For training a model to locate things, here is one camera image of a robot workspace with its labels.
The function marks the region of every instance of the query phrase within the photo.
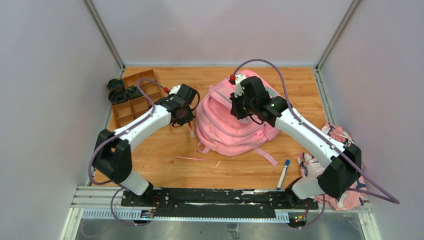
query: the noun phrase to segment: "backpack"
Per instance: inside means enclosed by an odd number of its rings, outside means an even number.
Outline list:
[[[260,78],[273,98],[280,96],[266,81],[251,70],[239,71],[236,75]],[[254,150],[266,158],[273,166],[278,162],[268,153],[259,148],[260,145],[274,139],[280,132],[267,122],[259,125],[250,118],[237,119],[230,114],[232,107],[230,94],[235,86],[229,82],[229,77],[216,86],[209,87],[209,93],[200,101],[196,110],[196,132],[199,138],[197,150],[206,154],[210,150],[225,156],[236,156]]]

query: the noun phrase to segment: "gray wall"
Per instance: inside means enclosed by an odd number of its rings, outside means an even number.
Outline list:
[[[318,62],[351,0],[94,0],[126,64]]]
[[[2,1],[0,239],[56,240],[119,70],[81,0]]]
[[[401,202],[371,197],[384,240],[424,235],[423,12],[422,0],[362,1],[323,69],[365,171]]]

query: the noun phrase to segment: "wooden tray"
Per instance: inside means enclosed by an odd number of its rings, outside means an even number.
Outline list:
[[[155,72],[153,69],[151,69],[122,78],[125,89],[127,89],[129,86],[137,87],[137,81],[141,78],[147,78],[159,83]],[[163,90],[154,83],[143,81],[141,82],[141,89],[153,100],[153,102],[156,102],[162,98]],[[121,128],[131,123],[147,112],[150,106],[150,102],[147,101],[144,96],[112,105],[113,120],[116,124],[116,128]]]

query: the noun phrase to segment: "wooden table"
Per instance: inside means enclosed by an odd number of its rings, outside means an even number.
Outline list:
[[[206,95],[210,85],[215,85],[235,67],[127,67],[124,75],[154,69],[159,82],[171,88],[186,84],[195,88],[200,97]],[[274,69],[270,67],[249,67],[258,73],[282,96],[283,86]],[[311,68],[280,68],[286,81],[290,102],[312,124],[321,128],[325,122],[321,99]],[[109,130],[114,130],[111,121]],[[277,186],[286,159],[290,159],[283,188],[300,177],[297,160],[299,153],[306,150],[284,132],[280,132],[261,149],[271,154],[279,164],[272,166],[264,157],[254,151],[229,157],[210,151],[197,151],[198,138],[191,138],[188,126],[173,128],[170,125],[153,133],[132,153],[132,165],[155,187],[170,188],[229,188],[229,189],[274,189]],[[175,156],[202,158],[207,161],[177,159]],[[95,180],[107,178],[100,172]]]

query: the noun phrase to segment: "pen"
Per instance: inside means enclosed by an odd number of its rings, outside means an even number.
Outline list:
[[[281,176],[279,177],[279,180],[278,180],[277,190],[281,189],[281,184],[283,184],[283,180],[284,180],[284,177],[286,176],[287,167],[289,166],[289,164],[290,164],[290,160],[287,159],[282,169]]]

